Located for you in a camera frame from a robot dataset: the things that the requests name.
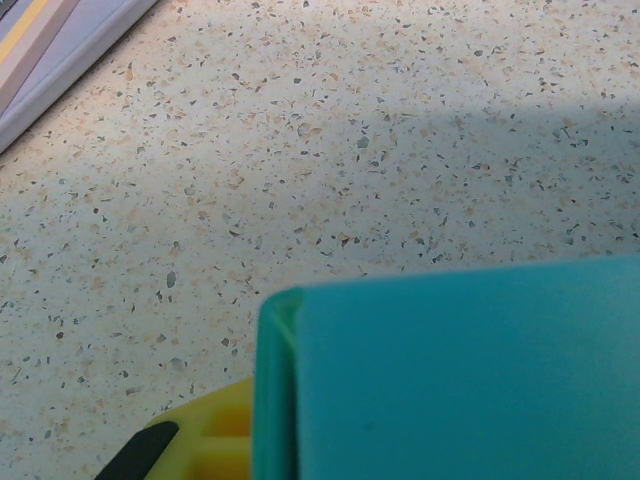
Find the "yellow plastic part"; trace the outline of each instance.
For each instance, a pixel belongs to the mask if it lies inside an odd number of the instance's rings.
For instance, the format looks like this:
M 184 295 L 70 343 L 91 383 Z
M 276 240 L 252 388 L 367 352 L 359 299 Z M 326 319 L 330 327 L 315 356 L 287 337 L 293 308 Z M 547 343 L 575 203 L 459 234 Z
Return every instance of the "yellow plastic part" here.
M 154 418 L 180 429 L 145 480 L 248 480 L 252 400 L 249 378 Z

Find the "yellow stripe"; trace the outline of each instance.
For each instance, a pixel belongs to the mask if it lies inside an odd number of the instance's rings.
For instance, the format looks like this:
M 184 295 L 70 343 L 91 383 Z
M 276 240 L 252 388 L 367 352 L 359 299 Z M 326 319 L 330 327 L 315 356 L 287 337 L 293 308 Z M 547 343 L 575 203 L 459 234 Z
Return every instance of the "yellow stripe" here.
M 0 64 L 5 61 L 11 50 L 18 44 L 22 35 L 29 29 L 49 0 L 33 0 L 16 24 L 0 42 Z

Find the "terrazzo surface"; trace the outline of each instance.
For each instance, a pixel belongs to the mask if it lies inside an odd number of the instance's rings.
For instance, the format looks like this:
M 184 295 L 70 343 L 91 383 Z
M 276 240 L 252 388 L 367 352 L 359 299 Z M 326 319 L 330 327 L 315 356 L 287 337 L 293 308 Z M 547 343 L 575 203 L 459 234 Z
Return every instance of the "terrazzo surface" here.
M 286 286 L 638 252 L 632 4 L 161 0 L 0 156 L 0 477 L 250 375 Z

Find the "teal plastic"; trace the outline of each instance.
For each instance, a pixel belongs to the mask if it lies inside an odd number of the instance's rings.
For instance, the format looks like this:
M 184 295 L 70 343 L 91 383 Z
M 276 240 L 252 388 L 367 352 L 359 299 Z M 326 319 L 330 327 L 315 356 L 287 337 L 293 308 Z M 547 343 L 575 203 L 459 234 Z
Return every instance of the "teal plastic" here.
M 255 395 L 256 479 L 640 478 L 640 257 L 281 293 Z

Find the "black strip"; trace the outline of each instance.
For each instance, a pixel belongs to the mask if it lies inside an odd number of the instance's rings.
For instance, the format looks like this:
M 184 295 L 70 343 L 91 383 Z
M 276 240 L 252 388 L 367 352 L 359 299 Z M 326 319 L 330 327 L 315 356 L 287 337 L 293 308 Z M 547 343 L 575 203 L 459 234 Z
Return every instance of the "black strip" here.
M 136 433 L 95 480 L 144 480 L 169 442 L 178 424 L 162 422 Z

